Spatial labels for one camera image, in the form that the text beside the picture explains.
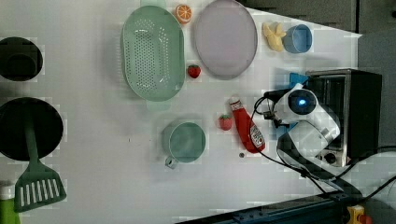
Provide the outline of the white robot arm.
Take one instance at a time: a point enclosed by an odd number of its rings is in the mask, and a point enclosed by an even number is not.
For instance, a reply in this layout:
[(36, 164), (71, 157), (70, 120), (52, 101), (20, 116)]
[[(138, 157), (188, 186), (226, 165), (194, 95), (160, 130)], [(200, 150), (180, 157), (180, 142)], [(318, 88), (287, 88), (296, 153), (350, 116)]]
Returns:
[(277, 140), (279, 158), (304, 175), (341, 190), (356, 201), (361, 199), (356, 187), (332, 173), (332, 167), (317, 158), (340, 134), (337, 117), (319, 104), (317, 96), (298, 83), (291, 89), (268, 91), (264, 98), (274, 103), (266, 119), (272, 119), (276, 127), (295, 124)]

